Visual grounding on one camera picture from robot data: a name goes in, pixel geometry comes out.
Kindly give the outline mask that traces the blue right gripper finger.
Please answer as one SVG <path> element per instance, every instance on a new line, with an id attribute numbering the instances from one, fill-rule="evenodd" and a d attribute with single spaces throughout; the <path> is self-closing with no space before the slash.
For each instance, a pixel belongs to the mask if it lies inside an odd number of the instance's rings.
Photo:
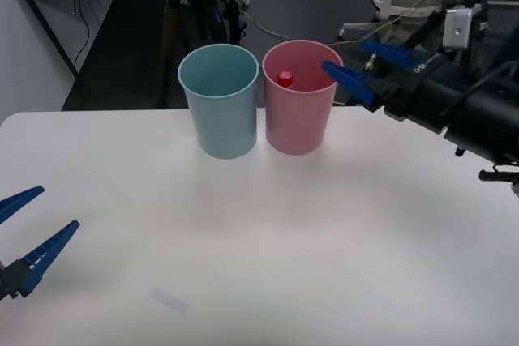
<path id="1" fill-rule="evenodd" d="M 364 40 L 362 48 L 371 51 L 375 58 L 370 60 L 373 67 L 380 64 L 389 64 L 399 67 L 410 67 L 417 63 L 418 59 L 413 51 L 404 45 L 393 45 L 376 40 Z"/>
<path id="2" fill-rule="evenodd" d="M 323 61 L 323 72 L 341 86 L 355 103 L 370 105 L 374 92 L 366 86 L 367 79 L 362 72 L 349 70 L 333 61 Z"/>

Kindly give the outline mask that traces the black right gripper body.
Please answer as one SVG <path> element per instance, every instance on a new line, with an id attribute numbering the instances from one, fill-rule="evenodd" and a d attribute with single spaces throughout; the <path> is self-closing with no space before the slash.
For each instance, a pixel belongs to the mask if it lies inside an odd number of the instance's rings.
<path id="1" fill-rule="evenodd" d="M 373 92 L 370 112 L 382 109 L 389 117 L 410 120 L 441 133 L 455 117 L 455 64 L 436 53 L 408 67 L 376 59 L 367 87 Z"/>

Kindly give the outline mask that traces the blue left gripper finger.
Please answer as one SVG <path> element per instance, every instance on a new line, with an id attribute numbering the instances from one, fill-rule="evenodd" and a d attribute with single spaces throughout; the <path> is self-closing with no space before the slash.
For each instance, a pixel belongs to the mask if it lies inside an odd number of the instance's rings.
<path id="1" fill-rule="evenodd" d="M 15 282 L 17 293 L 22 297 L 27 297 L 32 293 L 79 226 L 78 220 L 71 221 L 47 241 L 16 261 L 20 272 L 18 280 Z"/>
<path id="2" fill-rule="evenodd" d="M 0 201 L 0 224 L 11 218 L 22 207 L 34 200 L 45 191 L 43 186 L 35 186 L 28 190 L 14 194 Z"/>

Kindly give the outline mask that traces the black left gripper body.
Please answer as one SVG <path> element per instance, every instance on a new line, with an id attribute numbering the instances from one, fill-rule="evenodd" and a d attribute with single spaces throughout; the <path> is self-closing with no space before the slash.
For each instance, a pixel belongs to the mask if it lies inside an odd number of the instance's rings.
<path id="1" fill-rule="evenodd" d="M 21 262 L 15 260 L 8 266 L 1 264 L 1 296 L 0 300 L 10 296 L 16 298 L 19 292 Z"/>

